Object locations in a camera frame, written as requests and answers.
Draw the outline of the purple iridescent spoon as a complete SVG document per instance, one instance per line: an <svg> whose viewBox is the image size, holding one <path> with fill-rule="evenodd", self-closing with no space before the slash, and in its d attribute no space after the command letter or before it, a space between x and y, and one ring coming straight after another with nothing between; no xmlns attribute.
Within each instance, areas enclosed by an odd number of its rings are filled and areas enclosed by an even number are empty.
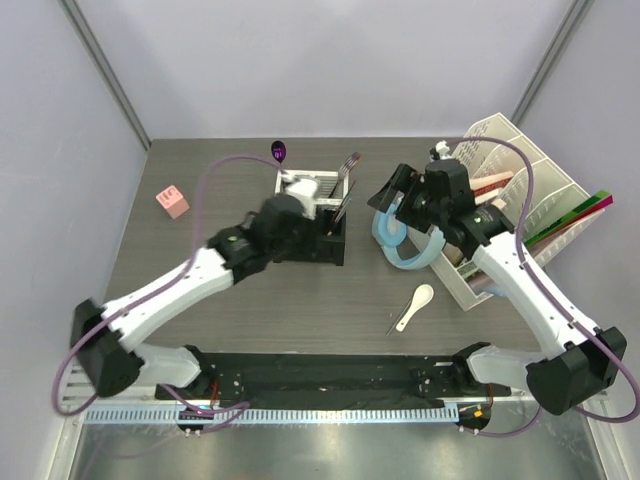
<svg viewBox="0 0 640 480"><path fill-rule="evenodd" d="M282 140L275 140L271 143L270 151L273 159L279 165L279 171L285 172L286 167L284 165L286 156L287 156L287 148L285 143Z"/></svg>

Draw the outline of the large white ceramic spoon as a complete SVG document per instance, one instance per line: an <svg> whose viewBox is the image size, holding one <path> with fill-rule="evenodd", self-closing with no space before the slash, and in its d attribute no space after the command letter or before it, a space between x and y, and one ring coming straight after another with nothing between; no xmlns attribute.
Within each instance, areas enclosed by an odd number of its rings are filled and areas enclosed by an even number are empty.
<svg viewBox="0 0 640 480"><path fill-rule="evenodd" d="M407 311L396 327L397 332L403 332L408 325L411 318L422 308L427 306L434 298L434 289L429 284L422 284L417 287L412 295L411 300L408 302L406 308Z"/></svg>

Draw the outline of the silver chopstick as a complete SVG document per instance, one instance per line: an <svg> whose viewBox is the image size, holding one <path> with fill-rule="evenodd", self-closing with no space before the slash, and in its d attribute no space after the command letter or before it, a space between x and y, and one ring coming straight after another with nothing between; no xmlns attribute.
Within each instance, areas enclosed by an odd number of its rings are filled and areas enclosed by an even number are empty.
<svg viewBox="0 0 640 480"><path fill-rule="evenodd" d="M389 329L386 332L385 336L391 335L396 330L396 327L398 326L398 324L400 323L400 321L404 317L404 315L405 315L405 313L407 311L407 308L403 308L403 310L397 315L396 319L394 320L392 325L389 327Z"/></svg>

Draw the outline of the dark brown chopstick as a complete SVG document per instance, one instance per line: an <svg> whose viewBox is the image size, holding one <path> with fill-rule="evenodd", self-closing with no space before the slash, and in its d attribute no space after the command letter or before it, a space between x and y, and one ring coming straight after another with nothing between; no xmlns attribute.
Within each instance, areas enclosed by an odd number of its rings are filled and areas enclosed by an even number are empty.
<svg viewBox="0 0 640 480"><path fill-rule="evenodd" d="M344 198L342 199L338 209L336 210L334 216L332 217L332 224L333 225L337 225L340 220L342 219L342 217L345 215L346 210L347 210L347 206L349 205L351 199L352 199L352 190L355 186L356 181L353 181L349 187L348 187L348 191L345 194Z"/></svg>

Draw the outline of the rose gold chopstick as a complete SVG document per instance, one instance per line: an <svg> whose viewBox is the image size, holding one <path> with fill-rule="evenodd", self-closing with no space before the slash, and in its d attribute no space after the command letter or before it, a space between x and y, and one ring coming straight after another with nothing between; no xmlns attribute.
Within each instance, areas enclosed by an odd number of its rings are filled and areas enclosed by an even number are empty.
<svg viewBox="0 0 640 480"><path fill-rule="evenodd" d="M348 187L347 193L344 195L344 198L342 199L340 205L338 206L337 210L331 217L329 228L327 230L328 236L331 236L333 234L333 231L335 230L336 226L339 224L340 220L345 215L347 206L349 205L352 198L352 189L355 186L355 183L356 181L353 181L352 184Z"/></svg>

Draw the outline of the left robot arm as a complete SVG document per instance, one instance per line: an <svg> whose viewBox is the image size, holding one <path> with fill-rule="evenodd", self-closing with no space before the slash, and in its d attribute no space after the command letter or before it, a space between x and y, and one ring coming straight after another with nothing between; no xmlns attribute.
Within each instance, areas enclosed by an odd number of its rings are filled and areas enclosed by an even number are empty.
<svg viewBox="0 0 640 480"><path fill-rule="evenodd" d="M70 338L77 359L99 398L134 384L168 383L190 398L205 397L213 375L199 351L147 344L147 338L200 301L265 270L277 257L309 250L317 241L317 204L300 193L278 193L238 225L199 240L191 256L134 292L97 305L75 307Z"/></svg>

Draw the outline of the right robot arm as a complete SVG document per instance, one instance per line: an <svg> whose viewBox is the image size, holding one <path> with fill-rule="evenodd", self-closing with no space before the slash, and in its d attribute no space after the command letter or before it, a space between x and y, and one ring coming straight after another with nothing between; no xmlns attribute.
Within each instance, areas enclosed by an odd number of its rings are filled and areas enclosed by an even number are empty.
<svg viewBox="0 0 640 480"><path fill-rule="evenodd" d="M419 172L399 165L368 201L422 233L443 233L504 292L540 346L537 354L482 344L451 371L457 391L477 393L488 383L526 390L553 415L561 415L610 387L627 341L615 327L601 329L549 279L495 203L479 206L465 166L437 160Z"/></svg>

